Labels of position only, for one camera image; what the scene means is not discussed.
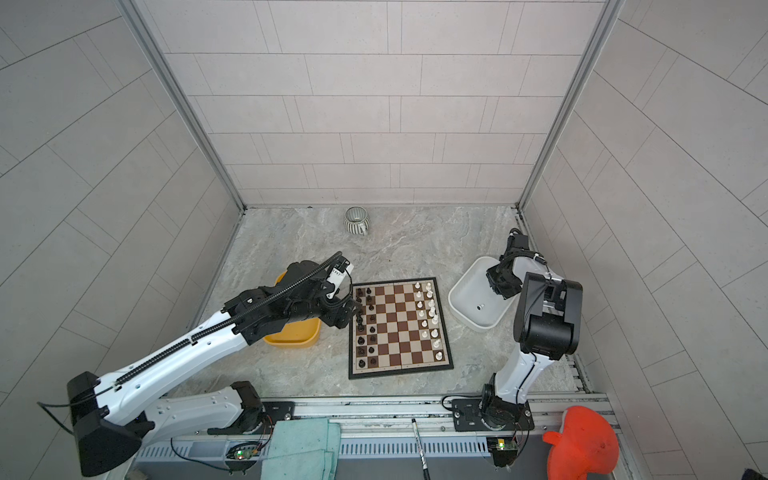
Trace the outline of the yellow plastic tray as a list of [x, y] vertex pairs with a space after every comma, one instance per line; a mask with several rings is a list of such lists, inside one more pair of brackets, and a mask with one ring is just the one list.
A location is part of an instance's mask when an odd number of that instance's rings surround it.
[[309, 348], [318, 341], [322, 325], [319, 318], [289, 323], [279, 333], [265, 336], [264, 342], [284, 349]]

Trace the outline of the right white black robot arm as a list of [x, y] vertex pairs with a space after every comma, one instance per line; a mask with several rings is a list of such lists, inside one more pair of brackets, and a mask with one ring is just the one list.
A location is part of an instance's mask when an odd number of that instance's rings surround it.
[[518, 228], [510, 230], [504, 254], [486, 277], [494, 293], [517, 302], [513, 321], [517, 349], [484, 385], [480, 415], [492, 430], [530, 430], [533, 423], [525, 417], [530, 414], [527, 397], [534, 381], [578, 347], [583, 286], [553, 272]]

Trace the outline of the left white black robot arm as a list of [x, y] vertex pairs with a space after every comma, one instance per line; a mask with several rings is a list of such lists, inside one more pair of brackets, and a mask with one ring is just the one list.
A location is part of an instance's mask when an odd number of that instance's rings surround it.
[[74, 438], [82, 476], [105, 474], [141, 448], [177, 436], [239, 435], [265, 428], [265, 407], [248, 381], [208, 394], [166, 395], [205, 367], [290, 323], [318, 318], [346, 328], [361, 310], [351, 292], [339, 293], [352, 271], [340, 252], [322, 263], [294, 262], [280, 282], [242, 291], [148, 356], [101, 376], [85, 371], [69, 380], [63, 406], [71, 424], [65, 430]]

